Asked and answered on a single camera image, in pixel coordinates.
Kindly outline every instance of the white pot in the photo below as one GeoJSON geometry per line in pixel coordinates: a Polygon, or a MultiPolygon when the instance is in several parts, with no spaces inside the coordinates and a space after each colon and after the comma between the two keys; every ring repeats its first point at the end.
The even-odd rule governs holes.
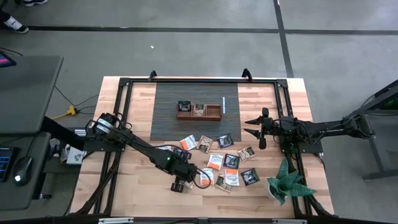
{"type": "Polygon", "coordinates": [[[271,200],[276,200],[275,196],[271,193],[271,190],[270,190],[269,187],[270,187],[270,185],[269,185],[269,183],[267,181],[267,184],[266,184],[266,196],[269,197],[269,199],[271,199],[271,200]]]}

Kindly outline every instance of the floor stripe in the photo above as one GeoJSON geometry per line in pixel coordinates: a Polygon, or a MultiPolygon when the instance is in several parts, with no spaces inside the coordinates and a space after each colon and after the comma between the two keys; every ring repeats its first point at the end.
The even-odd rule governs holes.
{"type": "Polygon", "coordinates": [[[305,35],[398,35],[398,30],[305,30],[286,29],[286,34],[305,35]]]}
{"type": "Polygon", "coordinates": [[[294,78],[292,62],[290,61],[289,49],[287,47],[284,22],[282,19],[282,13],[280,12],[278,0],[274,0],[274,6],[275,6],[276,19],[279,28],[280,44],[282,46],[282,54],[284,56],[287,78],[294,78]]]}
{"type": "Polygon", "coordinates": [[[83,32],[199,32],[277,34],[278,29],[246,28],[170,28],[170,27],[84,27],[84,26],[28,26],[30,30],[42,31],[83,31],[83,32]]]}

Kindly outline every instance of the wooden table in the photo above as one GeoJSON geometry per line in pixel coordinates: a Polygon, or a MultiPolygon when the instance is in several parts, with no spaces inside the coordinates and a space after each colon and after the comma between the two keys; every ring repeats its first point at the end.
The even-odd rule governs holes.
{"type": "MultiPolygon", "coordinates": [[[[120,77],[104,77],[95,119],[101,113],[112,113],[120,77]]],[[[289,92],[293,112],[302,120],[312,120],[304,81],[301,78],[288,79],[289,92]]],[[[133,132],[152,145],[176,144],[179,142],[153,142],[150,139],[152,116],[154,109],[156,83],[135,83],[132,89],[131,104],[127,121],[132,123],[133,132]]],[[[122,154],[119,166],[118,180],[114,193],[112,216],[131,217],[230,217],[230,218],[291,218],[294,217],[291,199],[280,206],[278,201],[266,197],[264,188],[268,177],[275,177],[279,165],[284,158],[272,136],[267,136],[267,149],[259,150],[258,140],[243,128],[256,128],[245,124],[249,119],[255,119],[261,114],[261,108],[269,108],[269,116],[277,118],[274,87],[270,84],[238,84],[239,109],[241,117],[242,142],[234,146],[220,149],[217,142],[211,147],[211,152],[220,154],[236,154],[236,151],[251,145],[256,157],[241,163],[239,173],[250,168],[256,168],[260,182],[245,187],[234,187],[229,194],[214,186],[202,190],[194,187],[185,189],[184,193],[170,191],[174,176],[167,175],[156,169],[146,156],[127,147],[122,154]]],[[[209,154],[200,151],[193,153],[191,161],[199,168],[205,168],[209,154]]],[[[91,196],[98,185],[103,152],[96,152],[84,160],[77,182],[71,212],[77,211],[91,196]]],[[[333,213],[325,171],[319,158],[312,154],[303,154],[303,164],[307,185],[318,192],[315,194],[324,208],[333,213]]],[[[108,190],[104,191],[103,207],[106,205],[108,190]]],[[[304,211],[302,200],[300,208],[304,211]]]]}

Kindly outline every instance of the gray desk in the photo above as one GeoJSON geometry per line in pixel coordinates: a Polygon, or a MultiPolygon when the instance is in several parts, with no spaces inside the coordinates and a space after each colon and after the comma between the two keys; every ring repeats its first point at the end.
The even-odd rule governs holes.
{"type": "Polygon", "coordinates": [[[0,68],[0,134],[40,131],[57,82],[60,56],[13,57],[16,66],[0,68]]]}
{"type": "Polygon", "coordinates": [[[13,137],[0,137],[0,144],[2,146],[18,147],[19,152],[15,161],[28,155],[33,158],[32,164],[32,178],[25,186],[16,186],[12,178],[12,171],[14,170],[15,161],[11,165],[10,173],[8,173],[7,181],[0,183],[0,210],[23,210],[27,209],[34,196],[39,175],[42,173],[44,159],[46,158],[47,147],[49,145],[51,135],[49,133],[36,134],[35,137],[25,137],[13,142],[1,144],[2,142],[17,139],[13,137]]]}

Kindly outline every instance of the computer mouse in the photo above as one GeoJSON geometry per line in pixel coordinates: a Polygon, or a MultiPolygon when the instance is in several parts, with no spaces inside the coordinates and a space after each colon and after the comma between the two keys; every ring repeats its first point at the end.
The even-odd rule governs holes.
{"type": "Polygon", "coordinates": [[[29,183],[32,177],[32,163],[33,159],[29,156],[18,159],[14,166],[14,182],[18,186],[23,186],[29,183]]]}

